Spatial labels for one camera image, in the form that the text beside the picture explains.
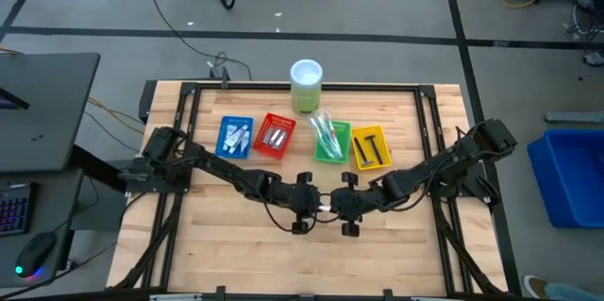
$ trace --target concrete floor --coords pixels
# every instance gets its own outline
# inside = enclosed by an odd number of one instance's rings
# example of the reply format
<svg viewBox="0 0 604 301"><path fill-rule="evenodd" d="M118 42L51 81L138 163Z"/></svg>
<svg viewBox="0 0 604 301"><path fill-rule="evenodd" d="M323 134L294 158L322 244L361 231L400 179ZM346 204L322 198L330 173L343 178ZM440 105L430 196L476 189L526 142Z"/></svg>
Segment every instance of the concrete floor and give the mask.
<svg viewBox="0 0 604 301"><path fill-rule="evenodd" d="M0 0L0 22L16 0ZM318 60L328 81L456 83L472 107L447 0L237 0L225 11L218 0L158 0L176 29L281 33L368 34L448 39L449 45L404 42L278 41L191 39L208 52L225 51L252 68L254 80L286 80L297 59ZM499 0L457 0L466 38L574 42L565 33L573 7L543 2L509 9ZM12 26L166 30L151 0L26 0ZM101 62L92 96L129 114L147 79L198 78L207 75L206 60L176 38L94 37L8 33L2 45L25 53L98 52ZM591 293L604 293L602 230L552 227L529 165L526 146L547 129L549 110L602 109L604 70L581 63L581 51L471 47L470 59L487 118L501 118L519 141L511 158L497 164L518 273L567 282ZM246 79L244 68L229 64L233 79ZM89 107L103 125L127 144L141 137ZM77 143L101 159L133 154L84 117ZM124 202L112 196L108 211ZM115 241L117 226L77 234L72 257L85 259ZM51 286L27 295L99 291L105 286L111 251Z"/></svg>

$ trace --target shoe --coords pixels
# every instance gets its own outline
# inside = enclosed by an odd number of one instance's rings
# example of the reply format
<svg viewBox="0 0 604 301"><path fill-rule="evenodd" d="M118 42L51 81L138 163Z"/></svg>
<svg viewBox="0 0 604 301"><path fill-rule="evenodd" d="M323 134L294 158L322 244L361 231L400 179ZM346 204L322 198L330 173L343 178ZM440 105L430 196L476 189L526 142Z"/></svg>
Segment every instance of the shoe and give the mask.
<svg viewBox="0 0 604 301"><path fill-rule="evenodd" d="M594 0L577 0L577 7L588 13L596 13L596 5L594 5Z"/></svg>
<svg viewBox="0 0 604 301"><path fill-rule="evenodd" d="M525 289L532 297L543 300L547 299L547 295L545 295L545 286L547 285L547 282L544 280L537 276L525 276L524 284Z"/></svg>
<svg viewBox="0 0 604 301"><path fill-rule="evenodd" d="M583 56L583 62L595 67L604 65L604 49Z"/></svg>

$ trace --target keyboard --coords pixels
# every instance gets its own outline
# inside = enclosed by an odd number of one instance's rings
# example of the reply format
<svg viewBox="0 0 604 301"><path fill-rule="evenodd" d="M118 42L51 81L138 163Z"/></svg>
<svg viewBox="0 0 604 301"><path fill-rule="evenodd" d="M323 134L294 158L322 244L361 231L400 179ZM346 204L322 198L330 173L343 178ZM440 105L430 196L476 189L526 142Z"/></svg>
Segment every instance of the keyboard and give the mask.
<svg viewBox="0 0 604 301"><path fill-rule="evenodd" d="M33 184L14 184L0 191L0 236L25 234L33 210Z"/></svg>

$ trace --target blue plastic bin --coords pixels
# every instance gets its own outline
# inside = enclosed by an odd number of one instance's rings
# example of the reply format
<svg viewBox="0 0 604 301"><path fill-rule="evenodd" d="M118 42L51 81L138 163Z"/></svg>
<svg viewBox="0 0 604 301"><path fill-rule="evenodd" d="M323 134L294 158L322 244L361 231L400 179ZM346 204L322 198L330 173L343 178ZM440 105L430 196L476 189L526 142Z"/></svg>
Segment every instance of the blue plastic bin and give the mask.
<svg viewBox="0 0 604 301"><path fill-rule="evenodd" d="M548 130L528 150L549 222L604 227L604 131Z"/></svg>
<svg viewBox="0 0 604 301"><path fill-rule="evenodd" d="M244 151L241 152L238 147L235 153L229 154L228 151L223 150L223 145L227 139L227 125L235 125L238 129L247 125L247 131L249 131L249 143L245 147ZM252 141L254 133L254 119L251 117L240 117L240 116L224 116L220 122L220 131L218 132L218 141L216 141L216 151L214 153L220 157L227 159L247 159L249 156L249 149L252 147Z"/></svg>

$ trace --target wooden table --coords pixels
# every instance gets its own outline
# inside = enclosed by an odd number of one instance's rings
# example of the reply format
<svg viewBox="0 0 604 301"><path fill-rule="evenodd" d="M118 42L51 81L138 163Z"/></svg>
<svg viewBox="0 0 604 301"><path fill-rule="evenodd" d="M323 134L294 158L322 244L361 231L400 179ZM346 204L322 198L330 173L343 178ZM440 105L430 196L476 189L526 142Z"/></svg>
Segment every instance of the wooden table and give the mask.
<svg viewBox="0 0 604 301"><path fill-rule="evenodd" d="M179 81L158 83L145 141L155 127L172 125L180 85ZM456 140L455 126L461 129L469 126L461 90L458 85L435 85L434 88L445 142L449 146ZM358 173L362 188L376 176L394 168L410 168L424 159L412 94L323 92L321 99L322 106L331 109L334 120L350 122L353 127L382 125L393 166L359 172L352 148L347 164L314 161L310 125L294 115L290 94L284 91L203 90L194 141L213 151L224 115L253 117L252 137L256 136L267 112L295 118L298 124L282 161L252 151L249 159L233 162L245 169L278 172L287 182L295 182L300 172L311 171L313 184L321 192L342 187L340 173L344 171ZM429 113L427 118L428 125L432 125ZM433 130L430 135L436 153ZM147 246L157 200L156 195L148 194L128 211L108 285L120 281ZM497 287L507 290L488 208L476 198L459 198L458 206L469 253ZM279 222L291 226L294 215L290 211L271 210ZM383 289L392 289L394 295L445 295L429 199L407 212L376 211L365 215L358 238L342 236L340 224L319 224L306 236L285 233L271 223L262 204L248 201L232 186L194 170L192 186L180 214L169 292L212 293L216 286L226 285L227 293L381 295ZM450 245L449 252L456 287L461 291L459 264ZM161 258L163 255L159 253L157 261L161 262ZM156 262L152 285L159 281L159 262Z"/></svg>

